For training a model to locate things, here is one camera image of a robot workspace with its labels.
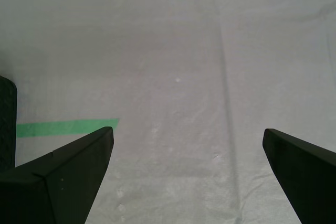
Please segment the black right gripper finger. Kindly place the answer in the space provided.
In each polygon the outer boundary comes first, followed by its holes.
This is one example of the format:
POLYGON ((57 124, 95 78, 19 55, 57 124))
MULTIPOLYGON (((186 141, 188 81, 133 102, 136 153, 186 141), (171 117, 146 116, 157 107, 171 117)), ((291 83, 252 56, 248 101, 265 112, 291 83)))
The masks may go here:
POLYGON ((1 223, 85 223, 113 144, 105 126, 1 173, 1 223))
POLYGON ((263 149, 301 223, 335 223, 335 153, 275 129, 263 149))

